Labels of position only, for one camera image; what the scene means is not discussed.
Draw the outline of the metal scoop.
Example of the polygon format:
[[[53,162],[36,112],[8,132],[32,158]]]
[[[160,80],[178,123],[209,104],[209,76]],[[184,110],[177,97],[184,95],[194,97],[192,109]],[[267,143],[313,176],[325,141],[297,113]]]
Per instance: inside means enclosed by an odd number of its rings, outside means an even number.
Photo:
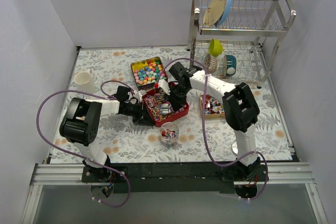
[[[161,114],[170,114],[173,112],[172,106],[169,103],[162,103],[159,105]]]

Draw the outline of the red tin of swirl lollipops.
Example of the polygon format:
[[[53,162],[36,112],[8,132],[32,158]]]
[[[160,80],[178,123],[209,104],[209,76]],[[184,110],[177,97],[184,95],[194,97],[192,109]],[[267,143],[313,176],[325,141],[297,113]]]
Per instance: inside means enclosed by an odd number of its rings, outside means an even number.
[[[174,122],[186,116],[189,112],[188,103],[178,110],[173,110],[171,103],[166,98],[166,93],[159,88],[147,91],[142,99],[143,105],[156,127],[160,127],[167,122]]]

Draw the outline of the clear glass jar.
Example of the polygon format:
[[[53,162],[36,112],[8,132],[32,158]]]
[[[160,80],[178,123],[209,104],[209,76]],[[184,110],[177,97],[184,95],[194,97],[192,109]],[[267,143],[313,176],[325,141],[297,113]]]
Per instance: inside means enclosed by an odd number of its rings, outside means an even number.
[[[167,122],[160,127],[160,141],[166,147],[173,147],[179,139],[179,128],[173,122]]]

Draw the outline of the green tin of star candies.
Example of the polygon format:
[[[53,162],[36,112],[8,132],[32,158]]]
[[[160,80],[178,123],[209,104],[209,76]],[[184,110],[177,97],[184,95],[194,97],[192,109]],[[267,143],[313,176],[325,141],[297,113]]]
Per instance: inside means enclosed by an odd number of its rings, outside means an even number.
[[[159,75],[160,79],[168,80],[166,72],[163,72],[163,62],[160,57],[153,57],[131,63],[131,70],[136,86],[139,90],[154,87]]]

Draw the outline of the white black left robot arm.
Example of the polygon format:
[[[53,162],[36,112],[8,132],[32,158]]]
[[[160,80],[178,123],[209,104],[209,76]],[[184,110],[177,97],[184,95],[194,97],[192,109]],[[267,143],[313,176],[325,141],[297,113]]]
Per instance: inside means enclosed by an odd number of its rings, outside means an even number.
[[[135,125],[154,126],[139,94],[131,88],[118,86],[113,99],[85,100],[73,98],[60,125],[60,135],[67,139],[84,156],[84,165],[98,181],[106,182],[112,170],[108,155],[96,141],[100,118],[122,114],[132,117]]]

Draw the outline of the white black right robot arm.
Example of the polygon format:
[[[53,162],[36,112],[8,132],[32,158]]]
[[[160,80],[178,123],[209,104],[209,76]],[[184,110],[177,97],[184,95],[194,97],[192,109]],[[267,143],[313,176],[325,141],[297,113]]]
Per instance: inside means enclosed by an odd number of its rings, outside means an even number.
[[[203,91],[222,101],[226,123],[234,130],[238,149],[236,160],[220,164],[216,162],[209,150],[205,133],[205,118],[202,118],[202,132],[207,154],[210,160],[221,168],[232,166],[229,172],[242,180],[251,180],[257,174],[260,166],[260,155],[256,151],[255,127],[260,109],[248,84],[242,82],[234,85],[211,76],[204,67],[185,68],[180,59],[169,62],[170,74],[177,85],[169,86],[167,99],[174,111],[186,104],[186,96],[190,89]]]

